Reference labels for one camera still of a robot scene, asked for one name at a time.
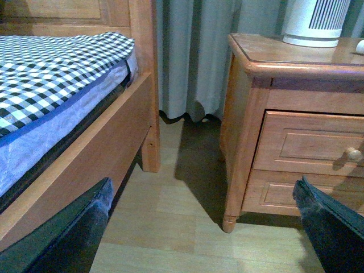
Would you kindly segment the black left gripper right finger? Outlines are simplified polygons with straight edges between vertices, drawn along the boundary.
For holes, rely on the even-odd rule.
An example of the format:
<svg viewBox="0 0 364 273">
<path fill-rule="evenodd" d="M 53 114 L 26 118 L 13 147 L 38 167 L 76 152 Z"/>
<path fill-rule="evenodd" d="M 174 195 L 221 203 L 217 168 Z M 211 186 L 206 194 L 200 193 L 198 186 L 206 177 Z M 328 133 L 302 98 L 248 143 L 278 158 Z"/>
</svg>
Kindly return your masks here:
<svg viewBox="0 0 364 273">
<path fill-rule="evenodd" d="M 303 176 L 293 199 L 325 272 L 363 272 L 363 216 L 311 185 Z"/>
</svg>

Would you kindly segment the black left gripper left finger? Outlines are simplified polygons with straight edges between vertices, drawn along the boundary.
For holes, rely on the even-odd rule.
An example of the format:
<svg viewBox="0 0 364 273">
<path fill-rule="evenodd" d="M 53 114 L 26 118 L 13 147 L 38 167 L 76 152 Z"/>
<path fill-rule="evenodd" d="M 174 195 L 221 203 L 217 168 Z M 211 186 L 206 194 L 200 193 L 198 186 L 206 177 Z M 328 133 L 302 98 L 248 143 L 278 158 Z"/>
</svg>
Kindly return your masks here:
<svg viewBox="0 0 364 273">
<path fill-rule="evenodd" d="M 104 178 L 30 234 L 1 251 L 1 272 L 89 272 L 109 220 Z"/>
</svg>

